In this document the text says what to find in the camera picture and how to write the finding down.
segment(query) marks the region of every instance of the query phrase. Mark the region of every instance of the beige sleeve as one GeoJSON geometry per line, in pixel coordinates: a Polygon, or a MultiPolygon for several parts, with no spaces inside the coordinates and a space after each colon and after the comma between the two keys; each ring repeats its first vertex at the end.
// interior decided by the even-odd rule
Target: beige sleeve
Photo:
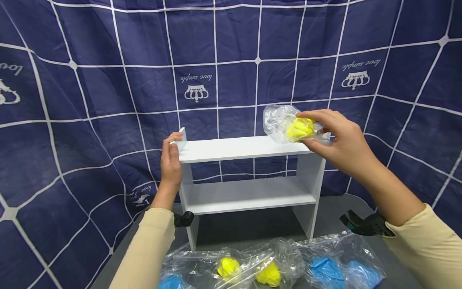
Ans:
{"type": "Polygon", "coordinates": [[[462,239],[425,204],[425,209],[384,237],[394,255],[424,288],[462,288],[462,239]]]}
{"type": "Polygon", "coordinates": [[[144,214],[109,289],[157,288],[162,262],[175,238],[173,221],[173,213],[165,209],[144,214]]]}

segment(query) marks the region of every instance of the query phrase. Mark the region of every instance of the black wrist strap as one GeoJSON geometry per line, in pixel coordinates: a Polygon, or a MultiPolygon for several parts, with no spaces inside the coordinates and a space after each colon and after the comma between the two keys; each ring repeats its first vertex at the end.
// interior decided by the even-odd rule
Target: black wrist strap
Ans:
{"type": "Polygon", "coordinates": [[[348,210],[348,212],[340,217],[340,221],[353,233],[358,235],[395,236],[395,233],[385,225],[385,219],[379,213],[374,213],[363,220],[355,212],[348,210]]]}
{"type": "Polygon", "coordinates": [[[173,214],[173,216],[176,228],[189,227],[194,220],[194,214],[190,211],[186,211],[183,215],[173,214]]]}

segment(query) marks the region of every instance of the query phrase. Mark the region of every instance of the left hand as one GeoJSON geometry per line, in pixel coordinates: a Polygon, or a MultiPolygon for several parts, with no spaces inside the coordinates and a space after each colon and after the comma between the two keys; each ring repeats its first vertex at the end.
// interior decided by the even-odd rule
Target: left hand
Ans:
{"type": "Polygon", "coordinates": [[[174,132],[164,139],[162,156],[160,157],[160,169],[162,172],[161,185],[178,191],[182,179],[181,164],[179,160],[178,146],[170,144],[172,141],[181,141],[183,133],[174,132]]]}

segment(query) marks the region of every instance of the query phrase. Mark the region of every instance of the blue object in bag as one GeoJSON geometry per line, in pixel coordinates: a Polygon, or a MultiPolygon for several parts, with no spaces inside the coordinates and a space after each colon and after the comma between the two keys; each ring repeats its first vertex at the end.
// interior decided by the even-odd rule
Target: blue object in bag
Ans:
{"type": "Polygon", "coordinates": [[[335,260],[320,257],[311,263],[311,271],[317,281],[326,289],[346,289],[345,279],[335,260]]]}
{"type": "Polygon", "coordinates": [[[183,289],[183,279],[178,275],[170,275],[165,280],[159,282],[158,289],[183,289]]]}
{"type": "Polygon", "coordinates": [[[348,263],[348,274],[357,283],[364,285],[363,288],[373,289],[383,280],[383,276],[376,270],[357,261],[348,263]]]}

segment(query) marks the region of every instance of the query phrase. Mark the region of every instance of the yellow object in bag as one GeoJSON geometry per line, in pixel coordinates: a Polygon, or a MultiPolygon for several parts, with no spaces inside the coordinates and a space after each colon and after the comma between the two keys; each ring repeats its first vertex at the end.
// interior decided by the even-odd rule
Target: yellow object in bag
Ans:
{"type": "Polygon", "coordinates": [[[261,284],[268,284],[270,287],[278,287],[281,282],[281,273],[275,262],[257,273],[256,279],[261,284]]]}
{"type": "Polygon", "coordinates": [[[315,134],[315,125],[309,118],[296,118],[287,127],[287,139],[299,141],[315,134]]]}
{"type": "Polygon", "coordinates": [[[241,281],[241,265],[234,258],[222,258],[220,260],[220,266],[218,267],[217,271],[218,274],[223,277],[225,282],[236,284],[241,281]]]}

